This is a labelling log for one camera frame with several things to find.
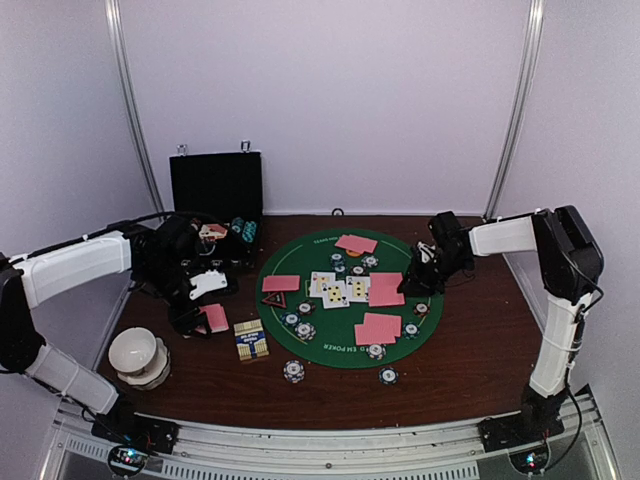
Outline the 100 chip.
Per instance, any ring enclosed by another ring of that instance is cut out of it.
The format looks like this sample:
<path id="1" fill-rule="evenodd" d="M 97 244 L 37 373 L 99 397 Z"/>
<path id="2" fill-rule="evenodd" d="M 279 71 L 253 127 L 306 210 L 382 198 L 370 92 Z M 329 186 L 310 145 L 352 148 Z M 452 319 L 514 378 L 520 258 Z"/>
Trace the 100 chip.
<path id="1" fill-rule="evenodd" d="M 308 316 L 314 313 L 316 305 L 313 301 L 302 301 L 296 306 L 296 311 L 300 316 Z"/>
<path id="2" fill-rule="evenodd" d="M 366 269 L 363 266 L 353 266 L 350 269 L 350 274 L 352 276 L 364 276 L 366 274 Z"/>
<path id="3" fill-rule="evenodd" d="M 419 318 L 424 318 L 430 313 L 430 303 L 429 302 L 417 302 L 414 304 L 413 313 L 415 316 Z"/>

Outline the dealt card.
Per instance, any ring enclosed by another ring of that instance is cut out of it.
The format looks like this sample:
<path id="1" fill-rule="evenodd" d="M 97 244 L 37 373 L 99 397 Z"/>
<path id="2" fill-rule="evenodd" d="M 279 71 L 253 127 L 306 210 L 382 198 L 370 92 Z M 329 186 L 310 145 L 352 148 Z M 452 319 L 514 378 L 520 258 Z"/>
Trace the dealt card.
<path id="1" fill-rule="evenodd" d="M 263 278 L 262 291 L 295 292 L 300 288 L 299 275 L 268 275 Z"/>
<path id="2" fill-rule="evenodd" d="M 364 315 L 365 331 L 376 336 L 399 337 L 402 331 L 402 317 L 399 315 L 367 312 Z"/>
<path id="3" fill-rule="evenodd" d="M 360 254 L 373 253 L 378 241 L 358 235 L 341 235 L 335 243 L 336 248 L 357 252 Z"/>

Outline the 50 chips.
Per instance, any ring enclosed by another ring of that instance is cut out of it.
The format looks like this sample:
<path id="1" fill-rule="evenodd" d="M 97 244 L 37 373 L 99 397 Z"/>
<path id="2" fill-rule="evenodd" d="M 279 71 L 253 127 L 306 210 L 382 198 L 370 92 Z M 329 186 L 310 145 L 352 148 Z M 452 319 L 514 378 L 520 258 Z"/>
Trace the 50 chips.
<path id="1" fill-rule="evenodd" d="M 336 273 L 344 273 L 346 271 L 346 260 L 340 253 L 332 253 L 329 257 L 331 268 Z"/>

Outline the five of spades card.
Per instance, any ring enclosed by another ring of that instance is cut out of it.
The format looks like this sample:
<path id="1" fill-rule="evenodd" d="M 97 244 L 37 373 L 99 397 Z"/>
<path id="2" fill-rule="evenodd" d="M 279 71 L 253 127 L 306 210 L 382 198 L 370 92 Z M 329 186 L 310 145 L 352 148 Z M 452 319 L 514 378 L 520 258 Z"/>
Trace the five of spades card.
<path id="1" fill-rule="evenodd" d="M 343 280 L 322 284 L 322 304 L 324 309 L 350 306 L 346 284 Z"/>

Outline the three of hearts card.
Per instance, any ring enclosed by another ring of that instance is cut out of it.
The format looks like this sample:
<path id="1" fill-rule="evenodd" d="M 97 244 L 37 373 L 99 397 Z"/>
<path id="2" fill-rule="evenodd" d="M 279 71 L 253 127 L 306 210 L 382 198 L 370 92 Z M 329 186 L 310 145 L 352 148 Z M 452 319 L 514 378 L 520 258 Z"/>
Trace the three of hearts card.
<path id="1" fill-rule="evenodd" d="M 323 285 L 336 280 L 335 272 L 312 271 L 309 287 L 310 298 L 321 298 Z"/>

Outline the blue green 50 chip stack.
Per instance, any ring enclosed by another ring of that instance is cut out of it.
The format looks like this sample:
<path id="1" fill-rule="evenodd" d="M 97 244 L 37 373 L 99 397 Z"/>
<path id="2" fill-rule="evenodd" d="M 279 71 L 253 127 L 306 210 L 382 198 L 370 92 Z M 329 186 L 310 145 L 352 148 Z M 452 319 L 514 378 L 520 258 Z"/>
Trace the blue green 50 chip stack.
<path id="1" fill-rule="evenodd" d="M 399 373 L 395 368 L 385 367 L 379 370 L 378 379 L 384 385 L 394 385 L 399 380 Z"/>

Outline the blue beige 10 chip stack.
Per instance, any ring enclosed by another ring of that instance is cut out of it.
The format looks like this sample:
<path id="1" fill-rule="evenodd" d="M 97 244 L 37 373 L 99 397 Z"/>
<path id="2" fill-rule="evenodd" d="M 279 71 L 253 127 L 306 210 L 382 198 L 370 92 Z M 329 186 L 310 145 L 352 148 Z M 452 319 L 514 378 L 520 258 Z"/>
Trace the blue beige 10 chip stack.
<path id="1" fill-rule="evenodd" d="M 287 361 L 283 367 L 283 377 L 290 383 L 299 383 L 305 378 L 304 365 L 298 360 Z"/>

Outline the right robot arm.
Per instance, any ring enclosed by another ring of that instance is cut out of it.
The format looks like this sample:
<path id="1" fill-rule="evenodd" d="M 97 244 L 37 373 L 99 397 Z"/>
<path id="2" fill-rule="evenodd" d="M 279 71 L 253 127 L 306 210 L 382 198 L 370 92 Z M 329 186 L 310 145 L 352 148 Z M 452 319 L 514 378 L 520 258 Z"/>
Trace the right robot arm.
<path id="1" fill-rule="evenodd" d="M 446 211 L 428 223 L 433 243 L 417 242 L 397 286 L 407 297 L 442 294 L 454 274 L 494 254 L 534 252 L 547 294 L 539 355 L 523 392 L 524 411 L 513 419 L 519 440 L 535 440 L 551 424 L 551 413 L 569 396 L 570 372 L 581 349 L 584 321 L 604 292 L 602 251 L 573 205 L 464 226 Z"/>

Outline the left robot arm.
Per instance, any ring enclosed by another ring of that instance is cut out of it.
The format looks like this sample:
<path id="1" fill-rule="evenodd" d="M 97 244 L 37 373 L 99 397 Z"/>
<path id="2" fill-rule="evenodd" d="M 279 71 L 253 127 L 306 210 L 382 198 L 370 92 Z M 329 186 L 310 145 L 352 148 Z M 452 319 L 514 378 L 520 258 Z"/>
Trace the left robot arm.
<path id="1" fill-rule="evenodd" d="M 116 387 L 50 344 L 34 327 L 31 312 L 45 301 L 94 280 L 128 272 L 169 307 L 181 335 L 208 337 L 199 310 L 201 296 L 224 289 L 226 276 L 205 269 L 199 253 L 198 213 L 162 213 L 162 224 L 146 218 L 122 220 L 81 237 L 1 260 L 1 370 L 36 380 L 55 393 L 105 415 L 106 429 L 123 444 L 144 433 L 138 415 L 117 405 Z"/>

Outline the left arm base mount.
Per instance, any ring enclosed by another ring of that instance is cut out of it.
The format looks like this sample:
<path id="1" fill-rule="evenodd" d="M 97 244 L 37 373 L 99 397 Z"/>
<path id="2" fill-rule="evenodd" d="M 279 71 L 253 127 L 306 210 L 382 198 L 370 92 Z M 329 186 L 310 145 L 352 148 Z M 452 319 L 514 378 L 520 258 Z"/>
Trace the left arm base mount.
<path id="1" fill-rule="evenodd" d="M 110 425 L 98 418 L 91 427 L 91 434 L 95 437 L 152 454 L 171 454 L 178 433 L 179 426 L 175 422 L 138 415 L 133 417 L 133 423 L 128 426 Z"/>

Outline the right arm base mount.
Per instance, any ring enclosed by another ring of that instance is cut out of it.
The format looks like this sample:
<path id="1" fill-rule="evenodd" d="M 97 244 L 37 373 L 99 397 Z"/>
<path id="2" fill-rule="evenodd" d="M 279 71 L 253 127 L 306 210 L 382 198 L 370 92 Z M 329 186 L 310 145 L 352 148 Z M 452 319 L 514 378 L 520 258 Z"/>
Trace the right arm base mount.
<path id="1" fill-rule="evenodd" d="M 520 414 L 486 418 L 477 427 L 486 453 L 541 442 L 565 431 L 561 420 L 552 420 L 546 427 L 526 426 Z"/>

